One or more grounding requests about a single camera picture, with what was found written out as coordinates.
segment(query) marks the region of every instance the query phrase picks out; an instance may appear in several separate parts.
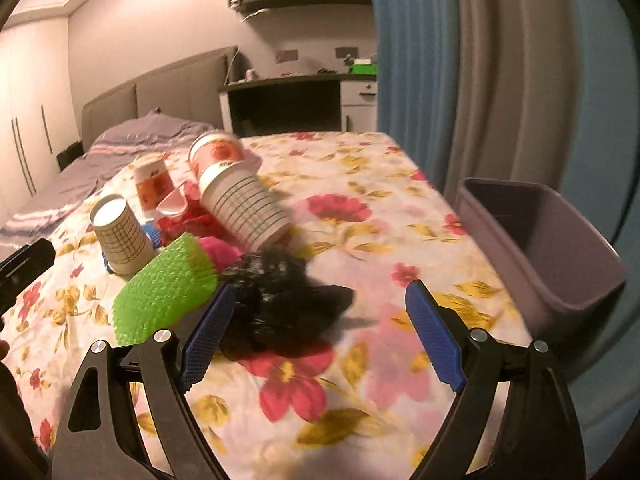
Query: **red plastic bag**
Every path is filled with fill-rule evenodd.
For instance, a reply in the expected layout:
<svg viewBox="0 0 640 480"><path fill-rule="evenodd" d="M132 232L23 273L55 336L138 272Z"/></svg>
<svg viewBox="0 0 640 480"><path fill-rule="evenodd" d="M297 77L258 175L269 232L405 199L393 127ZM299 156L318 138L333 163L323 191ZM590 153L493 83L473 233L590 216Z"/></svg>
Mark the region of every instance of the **red plastic bag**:
<svg viewBox="0 0 640 480"><path fill-rule="evenodd" d="M179 216L163 216L156 219L162 245L166 247L184 233L191 233L199 238L225 238L226 230L220 222L200 205L200 190L197 184L187 181L180 189L187 203L185 211Z"/></svg>

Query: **wall socket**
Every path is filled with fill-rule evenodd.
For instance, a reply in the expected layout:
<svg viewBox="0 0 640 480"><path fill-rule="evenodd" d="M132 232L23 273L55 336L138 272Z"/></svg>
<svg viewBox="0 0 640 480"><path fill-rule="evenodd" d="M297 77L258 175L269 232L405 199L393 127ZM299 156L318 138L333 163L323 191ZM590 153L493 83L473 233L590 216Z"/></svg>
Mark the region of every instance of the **wall socket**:
<svg viewBox="0 0 640 480"><path fill-rule="evenodd" d="M335 47L335 59L345 59L347 56L358 57L358 47L357 46Z"/></svg>
<svg viewBox="0 0 640 480"><path fill-rule="evenodd" d="M298 50L277 50L276 63L286 63L287 61L297 61Z"/></svg>

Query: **wardrobe handle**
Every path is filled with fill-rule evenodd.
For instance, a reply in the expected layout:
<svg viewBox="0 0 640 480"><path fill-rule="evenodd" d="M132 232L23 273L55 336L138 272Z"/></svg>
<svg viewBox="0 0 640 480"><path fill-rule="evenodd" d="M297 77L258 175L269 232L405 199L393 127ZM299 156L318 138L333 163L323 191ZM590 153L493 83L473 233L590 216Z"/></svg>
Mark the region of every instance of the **wardrobe handle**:
<svg viewBox="0 0 640 480"><path fill-rule="evenodd" d="M24 171L24 162L22 161L22 155L20 154L20 148L18 148L18 137L15 133L15 124L14 120L11 119L11 130L14 132L14 146L15 153L18 155L18 160L20 161L20 169L22 170L22 177L24 178L25 183L27 184L27 188L29 189L29 194L33 197L33 191L31 190L31 185L29 184L29 179L27 178L27 173Z"/></svg>
<svg viewBox="0 0 640 480"><path fill-rule="evenodd" d="M51 139L49 139L49 129L47 128L47 118L44 116L44 104L40 105L40 112L42 113L42 124L44 124L44 134L47 136L47 144L49 145L49 153L53 155L53 148L51 147Z"/></svg>
<svg viewBox="0 0 640 480"><path fill-rule="evenodd" d="M31 196L33 196L38 191L36 190L36 186L33 183L33 177L31 176L31 171L29 171L29 165L27 163L27 157L24 155L24 146L22 145L22 137L20 136L20 124L18 123L18 118L15 118L15 129L18 132L18 142L20 142L20 151L22 152L22 158L24 159L24 167L27 170L27 175L29 176L29 179L28 179L28 182L27 182L27 186L29 185L29 183L31 183L29 192L31 193Z"/></svg>

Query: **bed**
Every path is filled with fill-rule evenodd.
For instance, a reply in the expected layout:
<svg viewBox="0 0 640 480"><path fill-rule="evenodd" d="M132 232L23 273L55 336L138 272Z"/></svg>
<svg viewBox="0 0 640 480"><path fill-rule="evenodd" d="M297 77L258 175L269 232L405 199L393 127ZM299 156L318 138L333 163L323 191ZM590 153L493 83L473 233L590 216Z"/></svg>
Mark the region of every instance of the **bed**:
<svg viewBox="0 0 640 480"><path fill-rule="evenodd" d="M82 109L84 156L0 228L0 262L49 237L137 156L189 146L200 133L222 128L218 91L237 51L230 46L171 63L88 102Z"/></svg>
<svg viewBox="0 0 640 480"><path fill-rule="evenodd" d="M260 179L294 221L288 250L309 261L314 279L352 288L355 300L295 359L216 354L187 394L194 416L234 480L311 479L318 470L328 479L408 478L453 393L408 320L404 287L423 280L440 304L498 339L527 345L530 336L458 218L387 135L302 132L242 142L262 157ZM101 146L98 138L92 150ZM176 182L190 176L186 155L185 147L165 155ZM46 453L87 349L97 339L116 344L111 307L124 281L104 269L88 219L111 192L142 218L127 166L54 229L55 264L4 316L4 362ZM150 459L168 472L144 389L131 390ZM505 401L501 388L473 467L488 459Z"/></svg>

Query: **green box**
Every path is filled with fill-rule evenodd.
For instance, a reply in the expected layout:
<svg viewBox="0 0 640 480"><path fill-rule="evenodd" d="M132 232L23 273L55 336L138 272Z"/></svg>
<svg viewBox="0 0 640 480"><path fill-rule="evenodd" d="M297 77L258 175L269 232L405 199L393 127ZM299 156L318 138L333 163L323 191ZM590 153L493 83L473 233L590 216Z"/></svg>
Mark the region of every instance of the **green box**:
<svg viewBox="0 0 640 480"><path fill-rule="evenodd" d="M378 64L371 63L370 65L351 65L350 73L364 74L364 75L378 75Z"/></svg>

